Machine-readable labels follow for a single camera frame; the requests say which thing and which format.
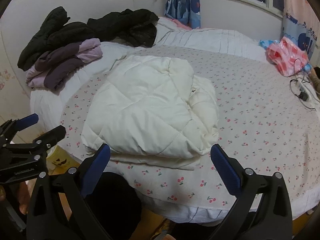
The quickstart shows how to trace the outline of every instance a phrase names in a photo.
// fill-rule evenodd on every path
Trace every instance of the purple and lavender garment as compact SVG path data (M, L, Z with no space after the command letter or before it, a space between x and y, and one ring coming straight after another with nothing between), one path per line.
M70 43L52 52L43 53L27 70L29 87L57 89L68 73L102 56L99 39Z

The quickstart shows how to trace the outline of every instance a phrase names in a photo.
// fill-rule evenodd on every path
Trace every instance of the red checkered plastic bag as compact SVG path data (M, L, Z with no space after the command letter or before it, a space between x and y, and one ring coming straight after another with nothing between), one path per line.
M285 77L292 76L308 63L308 55L289 38L283 37L279 44L273 43L266 50L267 56Z

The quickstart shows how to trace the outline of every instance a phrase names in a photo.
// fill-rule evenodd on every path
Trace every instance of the metal screw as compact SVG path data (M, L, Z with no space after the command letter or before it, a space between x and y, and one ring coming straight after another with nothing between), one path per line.
M44 178L46 175L47 175L47 174L46 174L44 171L42 171L42 172L40 172L39 177L40 177L40 178Z
M245 169L245 173L248 175L252 175L253 174L253 170L250 168Z
M71 167L71 168L68 170L68 172L69 172L70 174L74 174L74 173L76 173L76 171L77 171L77 168L75 168L75 167Z
M277 177L278 179L281 179L281 178L282 178L282 174L281 174L280 172L276 172L276 177Z

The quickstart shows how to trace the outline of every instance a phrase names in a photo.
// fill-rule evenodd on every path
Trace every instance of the cherry print bed sheet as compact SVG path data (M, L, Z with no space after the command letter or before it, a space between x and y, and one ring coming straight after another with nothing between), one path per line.
M159 46L136 52L186 59L199 76L209 78L219 103L219 144L243 167L259 174L283 174L290 200L318 185L320 125L316 113L303 108L289 80L274 66L233 55ZM91 100L107 75L93 76L68 101L61 116L67 135L59 145L80 160L90 156L80 134ZM165 202L210 210L228 210L227 192L210 156L194 171L110 161L137 191ZM298 211L292 210L293 216Z

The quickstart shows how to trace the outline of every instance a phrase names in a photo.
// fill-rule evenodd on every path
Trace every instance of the blue cartoon curtain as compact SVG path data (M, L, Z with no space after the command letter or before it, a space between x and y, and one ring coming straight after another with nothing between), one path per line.
M283 35L311 59L320 30L316 14L307 0L284 0L284 13Z
M200 28L200 0L167 0L164 14L192 29Z

